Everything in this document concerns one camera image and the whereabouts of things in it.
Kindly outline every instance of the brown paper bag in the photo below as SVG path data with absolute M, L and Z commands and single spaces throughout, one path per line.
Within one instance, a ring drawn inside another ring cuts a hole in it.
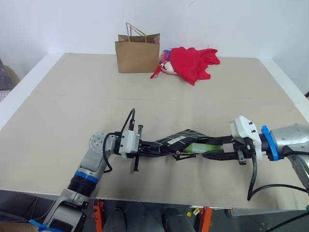
M 139 36 L 132 36 L 132 29 Z M 129 23 L 126 23 L 126 30 L 127 35 L 118 35 L 115 42 L 118 71 L 153 73 L 159 63 L 160 34 L 145 35 Z

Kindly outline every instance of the paper bag handle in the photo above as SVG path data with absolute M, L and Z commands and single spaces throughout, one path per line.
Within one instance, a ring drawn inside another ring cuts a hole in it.
M 132 29 L 137 33 L 139 34 L 140 36 L 144 36 L 145 37 L 145 43 L 147 42 L 147 35 L 142 32 L 141 30 L 137 29 L 135 26 L 129 24 L 129 23 L 126 23 L 126 31 L 127 31 L 127 37 L 129 39 L 129 42 L 130 42 L 130 36 L 132 36 Z

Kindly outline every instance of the table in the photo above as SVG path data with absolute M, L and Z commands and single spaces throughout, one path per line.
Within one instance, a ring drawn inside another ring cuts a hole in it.
M 153 141 L 190 128 L 209 136 L 230 135 L 229 122 L 243 115 L 258 128 L 307 124 L 265 66 L 255 58 L 220 58 L 209 66 L 210 80 L 192 86 L 161 73 L 118 73 L 115 55 L 64 54 L 0 131 L 0 188 L 59 194 L 85 155 L 90 136 L 119 131 L 131 108 Z M 134 160 L 110 157 L 94 196 L 158 203 L 303 209 L 308 196 L 269 188 L 246 200 L 252 164 L 201 157 Z M 258 162 L 255 187 L 301 186 L 288 160 Z

